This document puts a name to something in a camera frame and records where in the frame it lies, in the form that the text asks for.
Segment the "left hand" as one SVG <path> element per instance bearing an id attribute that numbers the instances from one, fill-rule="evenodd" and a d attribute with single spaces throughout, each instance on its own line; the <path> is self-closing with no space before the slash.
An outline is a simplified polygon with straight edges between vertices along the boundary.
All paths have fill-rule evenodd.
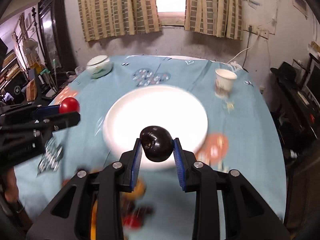
<path id="1" fill-rule="evenodd" d="M 14 168 L 9 169 L 4 175 L 5 184 L 5 198 L 9 203 L 16 203 L 18 201 L 19 190 L 17 187 L 17 179 Z"/>

